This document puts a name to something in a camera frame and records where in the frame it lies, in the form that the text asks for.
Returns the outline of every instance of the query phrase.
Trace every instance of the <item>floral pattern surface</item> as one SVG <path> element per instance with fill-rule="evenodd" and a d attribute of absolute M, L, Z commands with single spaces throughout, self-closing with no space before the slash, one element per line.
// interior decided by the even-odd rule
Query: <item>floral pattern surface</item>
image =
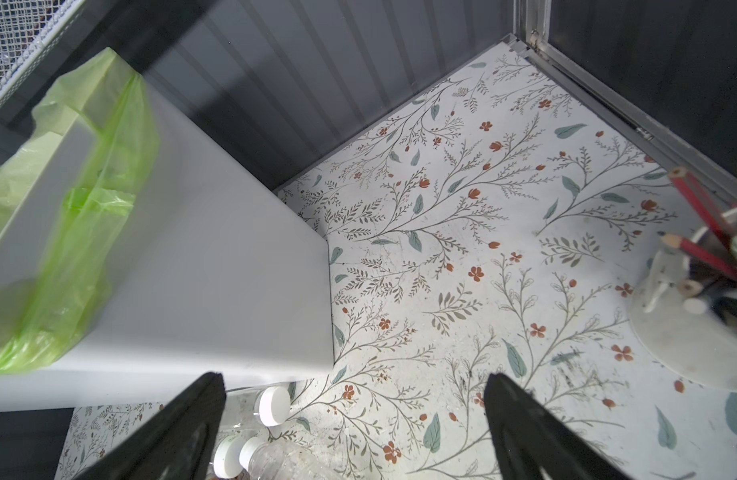
<path fill-rule="evenodd" d="M 271 437 L 346 478 L 499 478 L 483 389 L 505 372 L 633 478 L 737 478 L 737 393 L 680 378 L 627 320 L 656 232 L 698 219 L 658 164 L 506 45 L 278 197 L 328 241 L 335 366 L 291 385 Z M 88 411 L 70 457 L 100 455 Z"/>

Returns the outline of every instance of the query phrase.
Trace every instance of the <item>bin liner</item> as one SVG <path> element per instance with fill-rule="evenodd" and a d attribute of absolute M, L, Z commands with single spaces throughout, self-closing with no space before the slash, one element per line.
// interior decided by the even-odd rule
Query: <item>bin liner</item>
<path fill-rule="evenodd" d="M 36 277 L 0 289 L 0 375 L 48 366 L 83 338 L 111 293 L 106 255 L 160 147 L 142 76 L 110 49 L 59 77 L 32 116 L 30 139 L 0 167 L 0 233 L 52 168 L 51 138 L 80 116 L 96 139 L 60 211 L 47 212 L 56 222 Z"/>

